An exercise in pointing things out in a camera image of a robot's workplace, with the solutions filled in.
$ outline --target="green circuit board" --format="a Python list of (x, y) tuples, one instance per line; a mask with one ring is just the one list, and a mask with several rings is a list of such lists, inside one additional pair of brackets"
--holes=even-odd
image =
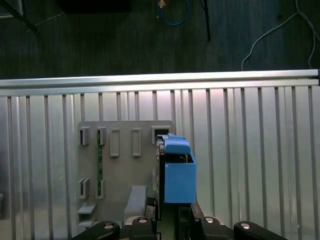
[(98, 153), (98, 172), (97, 172), (97, 181), (98, 181), (98, 196), (101, 195), (101, 181), (103, 179), (102, 172), (102, 145), (100, 143), (100, 130), (97, 132), (97, 153)]

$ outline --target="white cable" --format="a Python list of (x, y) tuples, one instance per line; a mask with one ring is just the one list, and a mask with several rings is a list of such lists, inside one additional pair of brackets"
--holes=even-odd
[(60, 16), (61, 16), (62, 14), (64, 14), (64, 13), (65, 13), (65, 12), (62, 12), (62, 13), (60, 13), (60, 14), (58, 14), (58, 15), (55, 15), (55, 16), (52, 16), (52, 17), (46, 19), (46, 20), (43, 20), (43, 21), (37, 23), (35, 26), (38, 26), (38, 25), (40, 25), (40, 24), (43, 24), (43, 23), (45, 23), (45, 22), (47, 22), (47, 21), (49, 21), (49, 20), (51, 20), (51, 19), (55, 19), (55, 18), (57, 18), (57, 17), (60, 17)]
[(256, 40), (254, 42), (254, 44), (252, 45), (251, 47), (251, 50), (250, 50), (250, 53), (243, 59), (242, 63), (241, 63), (241, 71), (244, 70), (244, 64), (246, 62), (246, 60), (252, 55), (252, 52), (256, 46), (256, 44), (261, 40), (263, 39), (265, 36), (267, 36), (268, 34), (272, 33), (273, 31), (281, 28), (283, 25), (285, 25), (287, 22), (289, 22), (294, 16), (296, 15), (300, 15), (309, 25), (309, 27), (311, 28), (312, 30), (312, 35), (313, 35), (313, 47), (312, 47), (312, 51), (311, 51), (311, 54), (310, 54), (310, 57), (308, 59), (308, 64), (309, 64), (309, 67), (312, 68), (311, 66), (311, 59), (315, 53), (315, 49), (316, 49), (316, 38), (317, 40), (320, 42), (320, 37), (319, 35), (317, 34), (316, 30), (315, 30), (315, 27), (313, 26), (313, 24), (309, 21), (309, 19), (307, 18), (307, 16), (300, 11), (299, 9), (299, 5), (298, 5), (298, 0), (295, 0), (295, 7), (296, 7), (296, 10), (297, 12), (295, 14), (293, 14), (291, 17), (289, 17), (286, 21), (284, 21), (283, 23), (281, 23), (280, 25), (276, 26), (275, 28), (269, 30), (268, 32), (266, 32), (265, 34), (263, 34), (261, 37), (258, 38), (258, 40)]
[(263, 39), (265, 36), (267, 36), (268, 34), (272, 33), (273, 31), (281, 28), (283, 25), (285, 25), (287, 22), (289, 22), (294, 16), (298, 15), (299, 13), (296, 12), (295, 14), (293, 14), (291, 17), (289, 17), (286, 21), (284, 21), (283, 23), (281, 23), (279, 26), (276, 26), (275, 28), (272, 28), (271, 30), (269, 30), (268, 32), (266, 32), (265, 34), (263, 34), (261, 37), (259, 37), (257, 39), (257, 41), (254, 42), (254, 44), (252, 45), (251, 47), (251, 50), (250, 50), (250, 53), (243, 59), (242, 63), (241, 63), (241, 71), (244, 70), (244, 64), (245, 64), (245, 61), (251, 56), (256, 44), (261, 40)]

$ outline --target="screw head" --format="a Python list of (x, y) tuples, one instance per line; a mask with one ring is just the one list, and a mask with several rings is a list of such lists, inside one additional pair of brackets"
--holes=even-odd
[(144, 218), (139, 220), (139, 223), (141, 223), (141, 224), (145, 224), (146, 222), (147, 222), (147, 219), (144, 219)]
[(108, 223), (104, 226), (105, 229), (112, 229), (114, 226), (111, 223)]
[(209, 224), (212, 224), (214, 222), (214, 219), (211, 217), (206, 217), (204, 220)]
[(249, 225), (249, 224), (247, 224), (247, 223), (241, 223), (241, 225), (240, 225), (243, 229), (250, 229), (251, 228), (251, 226)]

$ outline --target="metal wall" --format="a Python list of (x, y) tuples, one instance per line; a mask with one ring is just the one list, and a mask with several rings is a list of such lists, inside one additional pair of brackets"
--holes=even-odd
[(318, 72), (219, 74), (0, 80), (0, 238), (77, 234), (80, 121), (172, 120), (206, 215), (318, 239)]

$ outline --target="black stand leg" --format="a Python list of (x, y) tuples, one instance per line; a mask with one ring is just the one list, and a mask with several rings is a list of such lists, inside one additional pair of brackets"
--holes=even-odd
[(206, 33), (208, 35), (208, 41), (210, 41), (211, 40), (211, 34), (210, 34), (210, 23), (209, 23), (208, 0), (203, 0), (203, 9), (204, 9), (204, 13), (205, 13)]
[(11, 14), (14, 18), (23, 22), (31, 31), (33, 31), (36, 34), (39, 32), (39, 29), (35, 25), (33, 25), (28, 19), (25, 18), (24, 15), (18, 12), (14, 7), (12, 7), (5, 0), (0, 0), (0, 6), (2, 6), (6, 11), (8, 11), (8, 13)]

